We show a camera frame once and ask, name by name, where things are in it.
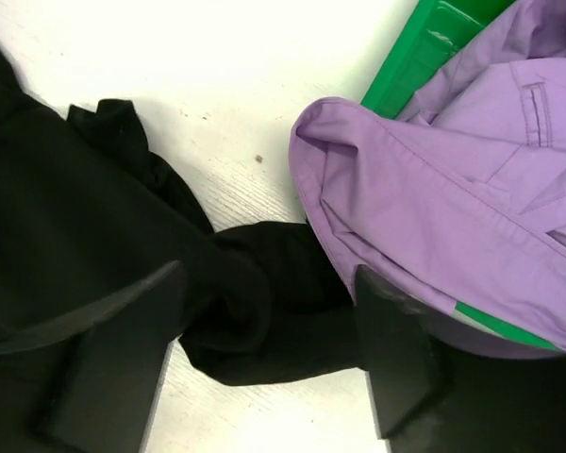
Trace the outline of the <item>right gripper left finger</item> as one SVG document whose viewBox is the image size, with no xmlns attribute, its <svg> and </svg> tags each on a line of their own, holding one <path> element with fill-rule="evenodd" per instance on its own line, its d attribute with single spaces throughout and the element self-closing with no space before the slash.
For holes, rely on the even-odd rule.
<svg viewBox="0 0 566 453">
<path fill-rule="evenodd" d="M 173 261 L 0 342 L 0 452 L 142 452 L 184 291 Z"/>
</svg>

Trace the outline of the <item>black trousers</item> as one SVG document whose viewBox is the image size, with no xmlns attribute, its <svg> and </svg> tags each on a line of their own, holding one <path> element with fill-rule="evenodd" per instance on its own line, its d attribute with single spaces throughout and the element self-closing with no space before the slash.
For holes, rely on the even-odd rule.
<svg viewBox="0 0 566 453">
<path fill-rule="evenodd" d="M 362 364 L 349 293 L 307 224 L 216 231 L 127 100 L 66 117 L 0 50 L 0 354 L 54 344 L 151 290 L 166 337 L 231 386 Z"/>
</svg>

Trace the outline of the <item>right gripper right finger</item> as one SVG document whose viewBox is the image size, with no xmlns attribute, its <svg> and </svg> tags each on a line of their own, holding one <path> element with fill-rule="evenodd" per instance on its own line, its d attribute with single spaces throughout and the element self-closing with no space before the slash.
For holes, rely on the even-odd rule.
<svg viewBox="0 0 566 453">
<path fill-rule="evenodd" d="M 360 349 L 393 452 L 566 452 L 566 356 L 486 358 L 428 332 L 438 314 L 369 267 L 355 273 Z"/>
</svg>

